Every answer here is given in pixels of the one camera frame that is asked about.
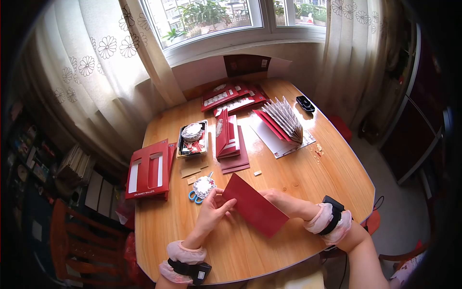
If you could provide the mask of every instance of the folded paper fan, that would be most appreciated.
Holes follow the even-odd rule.
[[[271,103],[265,104],[262,109],[281,126],[293,141],[303,142],[303,127],[284,96],[282,102],[276,98],[276,103],[271,100]]]

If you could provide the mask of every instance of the wrist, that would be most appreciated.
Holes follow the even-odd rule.
[[[191,233],[184,239],[181,243],[186,249],[196,250],[202,246],[205,238],[208,236],[209,232],[194,228]]]
[[[302,200],[298,205],[297,217],[305,221],[311,221],[321,208],[310,201]]]

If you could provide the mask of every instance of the scissors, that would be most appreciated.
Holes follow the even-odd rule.
[[[211,178],[213,175],[213,172],[210,172],[210,174],[208,174],[208,177]],[[188,195],[190,201],[194,201],[194,203],[200,205],[202,204],[202,201],[204,199],[201,199],[199,196],[196,195],[196,193],[194,192],[194,190],[190,191],[189,192],[189,195]]]

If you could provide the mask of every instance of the flower pattern curtain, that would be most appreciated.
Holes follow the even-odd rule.
[[[119,168],[141,148],[153,116],[185,101],[144,14],[124,6],[56,0],[38,21],[28,45],[37,57],[27,68],[35,83],[48,84],[41,102],[60,125]],[[154,56],[143,58],[147,49]]]
[[[154,29],[143,13],[139,0],[119,0],[123,19],[119,20],[120,27],[130,32],[133,45],[143,62],[149,77],[164,97],[168,105],[184,102],[185,98],[170,65],[162,53]]]
[[[327,1],[323,67],[314,101],[353,129],[379,101],[387,56],[386,2]]]

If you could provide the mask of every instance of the red plastic bag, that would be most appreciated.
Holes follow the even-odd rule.
[[[118,192],[117,209],[115,210],[122,225],[135,230],[135,201],[125,199],[125,191]]]
[[[135,233],[133,232],[128,234],[127,241],[125,242],[125,252],[123,257],[127,261],[128,276],[133,282],[135,282],[135,284],[140,287],[145,287],[151,283],[149,277],[136,263]]]

